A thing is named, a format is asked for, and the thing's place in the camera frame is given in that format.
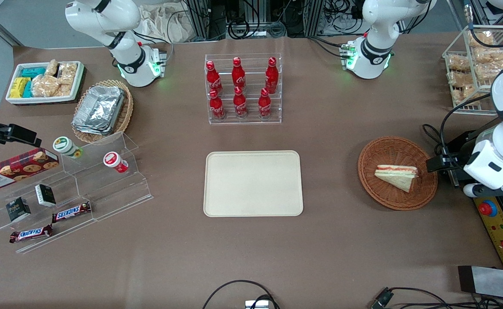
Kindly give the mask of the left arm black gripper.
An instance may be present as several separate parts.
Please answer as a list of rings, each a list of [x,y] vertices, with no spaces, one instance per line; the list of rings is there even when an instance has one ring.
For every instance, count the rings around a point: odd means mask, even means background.
[[[445,173],[450,170],[463,170],[473,154],[472,148],[461,148],[451,151],[447,148],[447,156],[434,156],[426,160],[429,173]]]

